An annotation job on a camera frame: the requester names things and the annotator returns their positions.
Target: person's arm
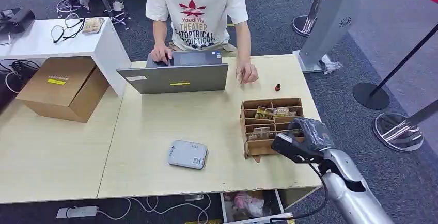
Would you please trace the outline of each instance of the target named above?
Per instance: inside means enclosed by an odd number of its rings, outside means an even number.
[[[153,38],[155,45],[151,51],[151,56],[154,61],[162,61],[168,64],[166,55],[169,59],[172,59],[172,50],[169,49],[166,44],[167,36],[167,23],[164,21],[153,21]]]
[[[251,64],[251,33],[248,22],[235,25],[238,48],[238,67],[236,73],[242,73],[243,83],[254,82],[259,78],[256,67]]]
[[[153,20],[153,37],[155,45],[151,51],[154,61],[168,64],[166,55],[172,59],[172,50],[164,43],[167,36],[166,20],[169,16],[166,0],[146,0],[146,16]]]
[[[236,74],[242,75],[242,83],[254,82],[259,76],[256,67],[251,64],[251,34],[247,22],[245,0],[227,0],[225,12],[236,24],[238,49]]]

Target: yellow sticker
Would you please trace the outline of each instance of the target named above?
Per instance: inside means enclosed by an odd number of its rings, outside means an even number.
[[[171,86],[182,86],[182,85],[190,85],[190,82],[177,82],[177,83],[170,83]]]
[[[198,224],[197,221],[193,221],[193,222],[186,222],[185,224]],[[222,224],[221,220],[209,220],[207,222],[207,224]]]
[[[49,79],[47,80],[47,82],[49,82],[49,83],[53,83],[53,84],[58,84],[58,85],[63,85],[63,84],[66,83],[65,81],[58,81],[58,80],[56,80],[56,79],[52,79],[52,78],[49,78]]]

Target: white t-shirt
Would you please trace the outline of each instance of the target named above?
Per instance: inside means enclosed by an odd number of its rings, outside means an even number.
[[[227,43],[227,15],[233,23],[248,20],[245,0],[146,0],[146,16],[172,20],[172,40],[183,50],[204,50]]]

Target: robotic arm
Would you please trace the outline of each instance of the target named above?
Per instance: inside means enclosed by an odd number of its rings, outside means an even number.
[[[348,224],[393,224],[351,158],[333,148],[325,124],[295,118],[288,129],[302,129],[305,141],[297,142],[293,132],[280,133],[272,149],[295,163],[317,163],[328,197]]]

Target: laptop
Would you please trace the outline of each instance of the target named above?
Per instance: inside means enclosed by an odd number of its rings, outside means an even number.
[[[173,52],[170,64],[154,62],[145,68],[117,69],[140,94],[225,90],[228,64],[220,51]]]

